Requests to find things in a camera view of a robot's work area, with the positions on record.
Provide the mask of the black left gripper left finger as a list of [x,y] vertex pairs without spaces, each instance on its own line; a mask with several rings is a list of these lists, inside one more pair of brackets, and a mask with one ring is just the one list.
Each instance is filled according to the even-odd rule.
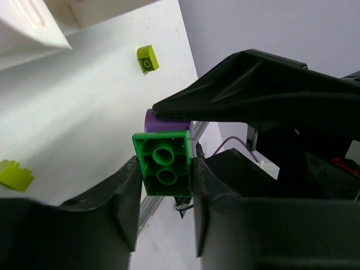
[[2,269],[127,269],[140,212],[140,162],[59,206],[1,200]]

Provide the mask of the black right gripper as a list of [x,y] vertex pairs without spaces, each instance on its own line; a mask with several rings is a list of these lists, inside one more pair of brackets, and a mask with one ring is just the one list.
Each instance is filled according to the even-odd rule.
[[253,173],[250,194],[359,199],[359,76],[257,71],[250,84],[256,149],[280,169]]

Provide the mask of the green lego brick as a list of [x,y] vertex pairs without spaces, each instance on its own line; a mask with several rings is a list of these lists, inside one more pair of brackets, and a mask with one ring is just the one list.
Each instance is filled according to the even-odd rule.
[[189,130],[135,133],[132,141],[147,195],[193,196]]

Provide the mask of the purple round lego piece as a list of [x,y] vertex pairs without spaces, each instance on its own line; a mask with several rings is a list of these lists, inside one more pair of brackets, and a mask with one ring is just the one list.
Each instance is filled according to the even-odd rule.
[[145,132],[171,132],[171,131],[190,131],[192,139],[193,154],[196,156],[196,143],[194,136],[194,124],[192,121],[163,120],[155,116],[152,109],[148,109],[145,115]]

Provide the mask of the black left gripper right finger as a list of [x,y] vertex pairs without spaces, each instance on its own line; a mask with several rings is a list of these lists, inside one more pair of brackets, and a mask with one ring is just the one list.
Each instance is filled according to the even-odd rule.
[[202,269],[358,269],[359,202],[311,198],[227,150],[193,161]]

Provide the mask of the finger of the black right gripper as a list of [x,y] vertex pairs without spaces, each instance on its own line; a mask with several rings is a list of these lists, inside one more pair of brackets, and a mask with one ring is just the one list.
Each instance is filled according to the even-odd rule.
[[359,116],[359,85],[302,62],[249,49],[152,107],[162,118],[312,123]]

